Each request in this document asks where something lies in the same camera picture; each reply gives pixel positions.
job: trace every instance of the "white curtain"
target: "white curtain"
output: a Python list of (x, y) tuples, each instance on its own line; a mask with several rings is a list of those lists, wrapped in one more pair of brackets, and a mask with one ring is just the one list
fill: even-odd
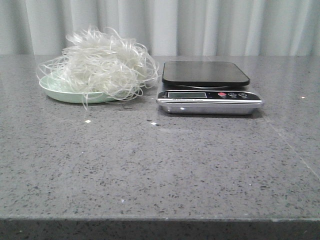
[(320, 55), (319, 0), (0, 0), (0, 54), (60, 55), (90, 25), (152, 55)]

